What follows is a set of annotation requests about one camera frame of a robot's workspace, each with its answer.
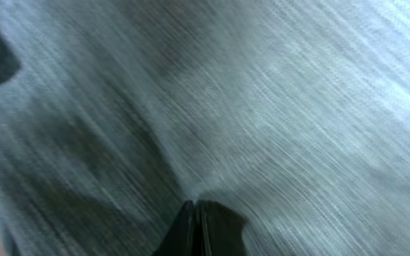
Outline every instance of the gray fabric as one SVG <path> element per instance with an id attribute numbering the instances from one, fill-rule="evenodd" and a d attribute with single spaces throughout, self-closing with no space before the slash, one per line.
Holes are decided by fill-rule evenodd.
<path id="1" fill-rule="evenodd" d="M 185 199 L 249 255 L 410 255 L 410 1 L 0 0 L 0 225 L 149 255 Z"/>

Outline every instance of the cloth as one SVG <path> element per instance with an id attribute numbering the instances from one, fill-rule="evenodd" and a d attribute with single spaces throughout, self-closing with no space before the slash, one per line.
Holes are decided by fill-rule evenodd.
<path id="1" fill-rule="evenodd" d="M 151 255 L 186 199 L 248 255 L 410 255 L 410 1 L 0 0 L 0 35 L 12 255 Z"/>

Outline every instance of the denim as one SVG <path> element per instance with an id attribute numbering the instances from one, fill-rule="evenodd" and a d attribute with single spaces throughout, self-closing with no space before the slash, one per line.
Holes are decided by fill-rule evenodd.
<path id="1" fill-rule="evenodd" d="M 151 255 L 191 199 L 248 255 L 410 255 L 410 1 L 0 0 L 0 35 L 10 250 Z"/>

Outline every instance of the fabric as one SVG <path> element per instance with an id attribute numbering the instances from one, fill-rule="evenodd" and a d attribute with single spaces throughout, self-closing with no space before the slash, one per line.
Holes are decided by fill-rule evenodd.
<path id="1" fill-rule="evenodd" d="M 0 34 L 13 255 L 150 255 L 186 199 L 248 255 L 410 255 L 410 1 L 0 0 Z"/>

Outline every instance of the fabric texture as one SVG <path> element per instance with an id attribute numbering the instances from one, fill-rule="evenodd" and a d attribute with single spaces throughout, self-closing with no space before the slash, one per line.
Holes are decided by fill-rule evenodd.
<path id="1" fill-rule="evenodd" d="M 0 34 L 13 255 L 151 255 L 187 199 L 248 255 L 410 255 L 410 1 L 0 0 Z"/>

